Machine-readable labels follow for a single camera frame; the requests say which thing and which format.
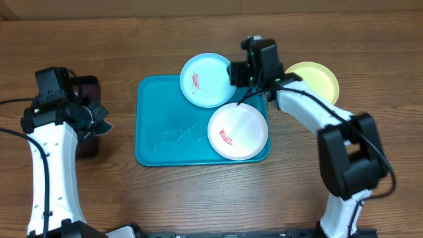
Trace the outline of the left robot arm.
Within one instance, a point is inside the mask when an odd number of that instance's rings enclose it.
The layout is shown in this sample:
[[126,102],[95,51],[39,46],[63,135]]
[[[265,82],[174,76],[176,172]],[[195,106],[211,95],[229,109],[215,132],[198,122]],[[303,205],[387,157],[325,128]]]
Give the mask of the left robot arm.
[[91,95],[63,91],[34,98],[21,126],[32,153],[33,200],[29,237],[60,235],[85,223],[76,175],[78,144],[106,133],[108,111]]

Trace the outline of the white plate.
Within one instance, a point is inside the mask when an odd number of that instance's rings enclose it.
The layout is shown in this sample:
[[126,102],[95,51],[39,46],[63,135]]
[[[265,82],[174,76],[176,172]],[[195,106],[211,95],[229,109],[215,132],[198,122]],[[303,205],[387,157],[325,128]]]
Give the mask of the white plate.
[[244,161],[258,155],[268,140],[268,124],[253,106],[236,102],[217,109],[208,123],[208,139],[226,159]]

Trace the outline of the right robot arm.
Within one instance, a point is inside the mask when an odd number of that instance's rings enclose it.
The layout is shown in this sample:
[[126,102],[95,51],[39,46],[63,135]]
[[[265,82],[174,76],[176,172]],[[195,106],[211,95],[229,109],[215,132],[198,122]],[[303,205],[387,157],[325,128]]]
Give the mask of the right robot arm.
[[329,191],[327,207],[314,231],[294,229],[287,237],[376,237],[357,221],[379,181],[393,176],[377,126],[368,113],[354,115],[314,93],[304,77],[285,73],[280,62],[231,63],[227,72],[237,87],[254,87],[278,108],[301,122],[317,137],[321,178]]

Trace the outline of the light blue plate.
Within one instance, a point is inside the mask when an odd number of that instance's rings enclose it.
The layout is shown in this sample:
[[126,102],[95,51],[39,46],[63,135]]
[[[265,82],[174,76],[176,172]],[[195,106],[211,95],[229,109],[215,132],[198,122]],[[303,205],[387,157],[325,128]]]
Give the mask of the light blue plate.
[[202,53],[189,59],[180,73],[183,95],[196,106],[214,108],[226,103],[235,93],[227,67],[230,61],[215,53]]

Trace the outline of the yellow plate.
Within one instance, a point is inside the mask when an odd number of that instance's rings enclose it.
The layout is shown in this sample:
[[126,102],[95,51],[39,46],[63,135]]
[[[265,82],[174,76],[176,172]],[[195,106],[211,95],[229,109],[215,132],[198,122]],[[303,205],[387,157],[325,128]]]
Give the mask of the yellow plate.
[[338,80],[327,67],[315,62],[303,61],[290,66],[285,73],[295,73],[314,93],[331,104],[337,102],[340,92]]

